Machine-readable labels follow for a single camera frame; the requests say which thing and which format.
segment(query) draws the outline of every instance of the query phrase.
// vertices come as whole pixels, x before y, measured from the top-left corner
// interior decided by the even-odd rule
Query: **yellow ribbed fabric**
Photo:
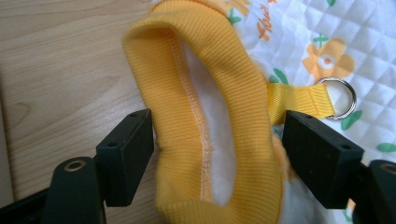
[[[286,110],[296,110],[319,119],[335,113],[324,83],[300,88],[269,83],[268,103],[272,124],[284,123]]]
[[[211,202],[207,129],[179,39],[207,67],[228,106],[237,170],[233,194],[223,207]],[[277,223],[282,178],[267,85],[227,18],[193,1],[165,1],[126,32],[123,46],[153,111],[161,148],[158,210],[171,223]]]

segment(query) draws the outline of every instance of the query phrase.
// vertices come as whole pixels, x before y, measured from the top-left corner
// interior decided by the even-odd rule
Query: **wooden table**
[[[14,197],[49,186],[53,169],[144,108],[121,37],[149,0],[0,2],[0,95]],[[154,206],[158,149],[127,208],[108,223],[162,223]]]

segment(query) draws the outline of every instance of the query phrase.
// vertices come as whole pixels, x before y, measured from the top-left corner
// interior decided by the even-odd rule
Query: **stitching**
[[[202,143],[202,171],[201,171],[201,200],[211,202],[210,195],[210,152],[211,146],[208,141],[209,136],[207,132],[207,126],[205,123],[204,116],[201,112],[200,105],[196,99],[196,95],[192,89],[192,85],[188,81],[188,75],[185,66],[180,58],[179,45],[176,40],[172,38],[172,33],[170,30],[167,31],[168,41],[172,49],[172,53],[177,66],[177,71],[180,76],[183,89],[186,92],[187,98],[189,99],[192,114],[194,115],[195,122],[197,124],[198,130],[201,135]]]

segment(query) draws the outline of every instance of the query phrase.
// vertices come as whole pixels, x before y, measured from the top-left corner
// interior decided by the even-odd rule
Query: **key ring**
[[[352,104],[350,105],[350,108],[348,109],[347,112],[345,112],[344,114],[341,114],[341,115],[332,115],[332,116],[327,117],[329,119],[334,119],[334,120],[344,119],[348,115],[350,115],[356,108],[356,92],[355,92],[355,90],[353,90],[352,86],[349,85],[349,83],[347,83],[346,81],[344,81],[343,79],[341,79],[339,77],[324,77],[318,81],[318,84],[321,84],[323,82],[328,82],[328,81],[341,82],[342,84],[344,84],[344,86],[346,86],[349,89],[350,93],[352,94]]]

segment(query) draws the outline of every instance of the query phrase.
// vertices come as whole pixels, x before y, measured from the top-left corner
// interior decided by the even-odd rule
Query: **orange flower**
[[[347,77],[355,68],[353,59],[343,54],[345,44],[342,39],[333,39],[317,49],[315,44],[306,48],[309,57],[303,60],[306,71],[315,77]]]

